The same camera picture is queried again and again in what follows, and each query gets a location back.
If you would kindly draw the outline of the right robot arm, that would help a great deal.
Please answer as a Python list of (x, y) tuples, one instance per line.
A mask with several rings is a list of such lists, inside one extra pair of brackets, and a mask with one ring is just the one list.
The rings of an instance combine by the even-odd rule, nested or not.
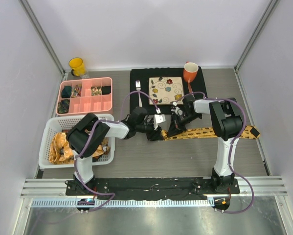
[(212, 168), (211, 189), (215, 193), (222, 193), (233, 185), (234, 155), (239, 137), (246, 127), (246, 118), (243, 109), (236, 99), (195, 99), (192, 94), (182, 99), (183, 109), (177, 102), (171, 106), (171, 123), (168, 137), (186, 131), (186, 125), (202, 114), (210, 115), (212, 129), (218, 140), (217, 159)]

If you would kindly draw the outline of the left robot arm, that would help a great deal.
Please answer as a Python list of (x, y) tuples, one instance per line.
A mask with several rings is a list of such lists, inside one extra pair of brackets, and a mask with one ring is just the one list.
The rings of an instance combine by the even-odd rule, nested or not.
[(123, 120), (112, 121), (98, 118), (93, 113), (86, 114), (67, 134), (67, 141), (74, 153), (74, 181), (77, 190), (89, 195), (95, 187), (92, 158), (105, 138), (128, 140), (136, 133), (146, 134), (147, 139), (161, 139), (161, 123), (165, 115), (160, 109), (150, 117), (147, 110), (137, 107)]

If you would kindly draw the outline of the yellow beetle print tie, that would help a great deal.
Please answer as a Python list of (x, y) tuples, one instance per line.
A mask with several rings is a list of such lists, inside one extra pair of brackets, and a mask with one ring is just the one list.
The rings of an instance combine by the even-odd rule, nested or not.
[[(168, 137), (168, 133), (165, 130), (161, 131), (161, 136), (165, 141), (170, 140), (186, 140), (186, 139), (210, 139), (216, 138), (213, 128), (197, 128), (197, 129), (189, 129), (181, 134), (177, 134), (172, 137)], [(241, 134), (240, 138), (242, 139), (250, 139), (257, 140), (260, 137), (260, 132), (251, 125), (246, 126), (245, 130)]]

